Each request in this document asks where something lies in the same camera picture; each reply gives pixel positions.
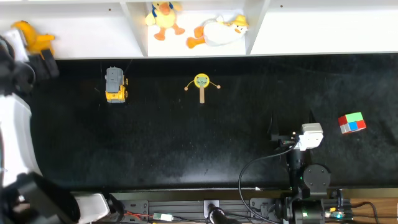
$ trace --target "wooden floor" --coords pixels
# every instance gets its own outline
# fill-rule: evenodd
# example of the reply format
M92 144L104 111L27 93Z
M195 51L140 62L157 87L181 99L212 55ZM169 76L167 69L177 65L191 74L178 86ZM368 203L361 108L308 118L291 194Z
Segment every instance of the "wooden floor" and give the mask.
M377 209L379 217L398 216L398 198L355 198L351 199L351 204L356 205L361 202L372 202ZM355 215L370 215L373 217L373 209L370 205L353 208ZM354 217L354 221L363 223L376 223L374 218ZM380 223L398 223L396 218L379 218Z

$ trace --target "white plush duck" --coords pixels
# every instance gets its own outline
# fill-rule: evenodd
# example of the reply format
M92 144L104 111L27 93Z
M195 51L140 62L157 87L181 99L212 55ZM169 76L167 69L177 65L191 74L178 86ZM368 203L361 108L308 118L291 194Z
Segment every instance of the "white plush duck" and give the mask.
M227 23L224 22L222 16L217 19L210 19L204 23L203 26L195 29L195 37L187 39L187 45L190 49L196 47L198 44L208 44L210 46L220 46L229 44L242 38L248 31L249 24L246 18L238 15L236 19Z

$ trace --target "wooden handle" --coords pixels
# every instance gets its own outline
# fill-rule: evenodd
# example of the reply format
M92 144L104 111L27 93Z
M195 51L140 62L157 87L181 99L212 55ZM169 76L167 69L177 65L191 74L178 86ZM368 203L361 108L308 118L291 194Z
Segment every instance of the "wooden handle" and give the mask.
M199 88L199 103L205 103L205 87L203 87L203 85Z

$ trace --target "yellow hat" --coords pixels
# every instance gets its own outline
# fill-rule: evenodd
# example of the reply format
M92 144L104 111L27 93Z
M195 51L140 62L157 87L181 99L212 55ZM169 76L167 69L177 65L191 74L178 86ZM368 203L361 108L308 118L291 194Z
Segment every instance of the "yellow hat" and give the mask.
M236 19L232 22L232 24L238 25L238 26L249 26L249 24L246 22L246 17L243 15L238 15L236 16Z

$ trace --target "blue cube sticker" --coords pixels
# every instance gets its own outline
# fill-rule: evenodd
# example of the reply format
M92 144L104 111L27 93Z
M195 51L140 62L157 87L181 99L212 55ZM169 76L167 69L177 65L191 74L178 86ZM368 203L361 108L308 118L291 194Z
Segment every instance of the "blue cube sticker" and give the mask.
M355 131L358 129L358 125L356 124L356 122L350 122L348 124L351 131Z

